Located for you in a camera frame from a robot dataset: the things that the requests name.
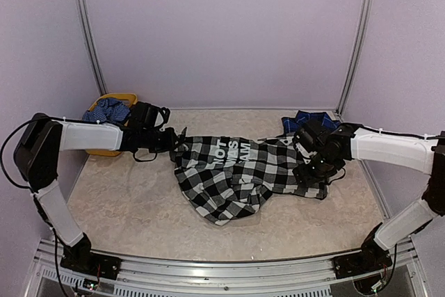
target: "metal pole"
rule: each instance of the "metal pole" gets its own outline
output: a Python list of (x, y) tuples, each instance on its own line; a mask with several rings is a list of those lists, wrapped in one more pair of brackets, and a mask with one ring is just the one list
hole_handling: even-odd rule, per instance
[(357, 65), (359, 63), (360, 53), (362, 51), (366, 27), (368, 26), (369, 15), (371, 12), (371, 3), (372, 0), (363, 0), (362, 2), (362, 10), (360, 12), (359, 26), (357, 29), (357, 34), (355, 36), (353, 54), (349, 62), (348, 74), (346, 75), (346, 81), (343, 86), (343, 91), (341, 92), (340, 101), (336, 110), (339, 115), (342, 115), (345, 111), (346, 102), (348, 101), (350, 90), (353, 85), (355, 73), (357, 71)]
[(86, 0), (76, 0), (77, 10), (79, 12), (79, 18), (81, 20), (83, 36), (85, 38), (86, 48), (90, 57), (91, 67), (95, 76), (97, 89), (100, 95), (104, 95), (108, 92), (105, 84), (102, 71), (99, 66), (99, 60), (97, 59), (96, 47), (92, 38), (90, 21), (88, 19), (88, 11), (86, 7)]

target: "dark blue cloth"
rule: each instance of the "dark blue cloth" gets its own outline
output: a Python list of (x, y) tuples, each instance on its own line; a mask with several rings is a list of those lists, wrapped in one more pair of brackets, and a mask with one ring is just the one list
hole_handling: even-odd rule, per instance
[(83, 114), (82, 120), (88, 122), (111, 121), (123, 123), (130, 114), (130, 108), (116, 99), (115, 97), (106, 97), (97, 102), (96, 107), (92, 111), (86, 111)]
[(308, 113), (306, 111), (298, 111), (294, 118), (282, 118), (284, 127), (284, 134), (290, 134), (301, 128), (301, 126), (308, 120), (318, 120), (324, 127), (328, 129), (335, 130), (339, 125), (340, 121), (331, 120), (329, 115), (325, 112), (323, 113)]

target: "cable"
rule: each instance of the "cable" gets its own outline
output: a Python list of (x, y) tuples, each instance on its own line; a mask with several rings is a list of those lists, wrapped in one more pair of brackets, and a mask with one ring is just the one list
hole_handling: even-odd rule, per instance
[(333, 180), (329, 181), (329, 182), (327, 183), (328, 186), (329, 186), (332, 182), (337, 181), (337, 180), (341, 180), (341, 179), (343, 179), (343, 178), (346, 176), (346, 170), (345, 170), (345, 168), (342, 167), (341, 170), (343, 171), (343, 175), (340, 176), (340, 177), (338, 177), (338, 178), (336, 178), (336, 179), (333, 179)]
[(57, 259), (57, 239), (58, 239), (58, 237), (57, 237), (57, 233), (56, 233), (56, 230), (53, 228), (52, 229), (53, 230), (53, 233), (54, 233), (54, 239), (55, 239), (55, 241), (54, 241), (54, 262), (55, 262), (55, 264), (56, 264), (56, 274), (57, 274), (57, 281), (58, 281), (58, 285), (60, 286), (60, 290), (62, 290), (62, 292), (63, 292), (63, 295), (65, 296), (65, 297), (69, 297), (68, 296), (68, 294), (67, 294), (67, 292), (65, 291), (65, 288), (63, 287), (63, 284), (62, 284), (62, 280), (60, 279), (60, 273), (59, 273), (59, 271), (58, 271), (58, 259)]
[(5, 175), (6, 179), (8, 179), (8, 181), (15, 187), (20, 188), (20, 189), (29, 189), (32, 193), (33, 193), (33, 189), (30, 186), (24, 186), (21, 184), (18, 184), (17, 182), (15, 182), (12, 177), (8, 174), (8, 172), (6, 171), (5, 165), (3, 163), (3, 153), (5, 151), (5, 147), (8, 144), (8, 142), (10, 141), (10, 139), (22, 128), (24, 128), (26, 125), (30, 125), (31, 123), (40, 121), (40, 120), (55, 120), (55, 121), (62, 121), (62, 122), (72, 122), (72, 123), (88, 123), (88, 124), (92, 124), (92, 125), (96, 125), (98, 123), (96, 122), (86, 122), (86, 121), (81, 121), (81, 120), (71, 120), (71, 119), (67, 119), (67, 118), (55, 118), (52, 116), (42, 116), (41, 118), (35, 118), (32, 120), (28, 120), (25, 123), (21, 124), (20, 126), (18, 126), (17, 128), (15, 128), (13, 130), (13, 132), (11, 132), (8, 137), (6, 137), (5, 141), (3, 142), (3, 144), (1, 145), (1, 149), (0, 149), (0, 167), (1, 167), (1, 171), (3, 172), (3, 174)]
[[(342, 123), (343, 125), (351, 125), (352, 123)], [(370, 128), (370, 127), (365, 127), (364, 125), (359, 126), (361, 129), (365, 129), (368, 131), (372, 131), (375, 132), (377, 134), (384, 134), (384, 135), (392, 135), (392, 136), (401, 136), (401, 137), (413, 137), (413, 138), (417, 138), (417, 139), (426, 139), (427, 141), (433, 140), (433, 139), (445, 139), (444, 136), (431, 136), (431, 137), (425, 137), (422, 135), (417, 135), (417, 134), (404, 134), (404, 133), (400, 133), (400, 132), (390, 132), (390, 131), (380, 131), (379, 129), (374, 129), (374, 128)]]
[(153, 159), (143, 160), (143, 159), (136, 158), (136, 152), (133, 152), (133, 159), (135, 161), (137, 161), (138, 163), (149, 163), (150, 161), (155, 160), (157, 157), (158, 157), (158, 152), (155, 152)]
[(29, 125), (29, 124), (31, 124), (31, 123), (33, 123), (33, 122), (36, 122), (36, 121), (38, 121), (38, 120), (40, 120), (40, 119), (36, 119), (36, 120), (28, 120), (28, 121), (26, 121), (25, 123), (23, 123), (22, 125), (20, 125), (20, 126), (18, 126), (18, 128), (16, 128), (13, 132), (11, 132), (10, 134), (9, 134), (9, 136), (8, 137), (6, 137), (6, 140), (3, 142), (3, 144), (1, 145), (1, 149), (0, 149), (0, 167), (1, 167), (1, 171), (4, 173), (4, 175), (5, 175), (5, 177), (6, 177), (6, 179), (8, 179), (8, 181), (11, 183), (11, 184), (13, 184), (14, 186), (16, 186), (17, 188), (20, 188), (20, 189), (29, 189), (31, 192), (33, 191), (32, 189), (31, 189), (31, 187), (30, 186), (22, 186), (21, 184), (18, 184), (17, 182), (15, 182), (11, 177), (10, 177), (10, 175), (8, 174), (8, 172), (6, 172), (6, 169), (5, 169), (5, 165), (4, 165), (4, 163), (3, 163), (3, 152), (5, 151), (5, 147), (6, 147), (6, 144), (8, 144), (8, 142), (9, 142), (9, 140), (21, 129), (21, 128), (23, 128), (23, 127), (25, 127), (26, 125)]
[(394, 246), (394, 262), (392, 264), (391, 274), (389, 275), (389, 279), (388, 281), (386, 281), (385, 285), (380, 290), (377, 291), (378, 293), (383, 291), (391, 282), (391, 279), (394, 275), (394, 271), (396, 271), (396, 261), (397, 261), (397, 244)]
[(388, 281), (385, 281), (385, 277), (386, 277), (386, 274), (387, 274), (387, 267), (385, 265), (383, 267), (385, 274), (383, 275), (383, 278), (380, 280), (380, 282), (384, 283), (382, 285), (382, 288), (380, 290), (370, 291), (369, 294), (365, 294), (365, 293), (362, 293), (362, 292), (357, 290), (357, 287), (355, 286), (354, 280), (353, 280), (353, 285), (354, 285), (355, 290), (362, 296), (377, 296), (377, 294), (382, 292), (389, 285), (389, 283), (391, 282), (391, 279), (392, 279), (392, 277), (394, 275), (394, 271), (396, 270), (396, 261), (397, 261), (397, 244), (394, 246), (394, 262), (392, 264), (392, 270), (391, 270), (391, 274), (389, 275)]
[(100, 264), (97, 266), (97, 286), (100, 284)]

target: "yellow basket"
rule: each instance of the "yellow basket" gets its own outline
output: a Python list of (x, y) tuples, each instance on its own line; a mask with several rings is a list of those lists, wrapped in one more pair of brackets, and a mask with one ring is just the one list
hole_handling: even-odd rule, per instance
[[(100, 99), (104, 99), (106, 97), (115, 97), (116, 99), (124, 102), (124, 104), (128, 107), (131, 107), (134, 104), (136, 104), (136, 102), (138, 102), (137, 95), (133, 94), (133, 93), (109, 93), (109, 94), (102, 95), (99, 99), (97, 99), (95, 101), (95, 103), (92, 104), (92, 106), (88, 110), (92, 111), (96, 107), (97, 102)], [(94, 154), (96, 156), (118, 156), (119, 154), (122, 153), (122, 152), (118, 152), (118, 151), (108, 151), (108, 150), (86, 150), (86, 152), (88, 154)]]

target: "white arm segment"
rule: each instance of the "white arm segment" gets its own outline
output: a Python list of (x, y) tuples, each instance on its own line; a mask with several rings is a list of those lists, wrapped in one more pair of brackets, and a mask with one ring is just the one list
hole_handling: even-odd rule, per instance
[(374, 160), (392, 163), (431, 174), (437, 140), (424, 140), (407, 136), (377, 134), (358, 129), (351, 138), (351, 155), (353, 159)]
[[(354, 134), (351, 139), (353, 159), (383, 161), (431, 174), (432, 147), (438, 140), (379, 134), (362, 128)], [(383, 223), (375, 233), (374, 241), (383, 250), (388, 250), (437, 216), (425, 200), (418, 199)]]
[(383, 223), (375, 233), (374, 241), (383, 250), (388, 250), (437, 216), (427, 202), (418, 199)]
[(57, 180), (48, 187), (40, 189), (34, 196), (63, 243), (73, 246), (82, 239), (83, 232), (72, 217)]
[(64, 150), (110, 150), (120, 148), (122, 130), (109, 123), (60, 122), (63, 125), (60, 151)]

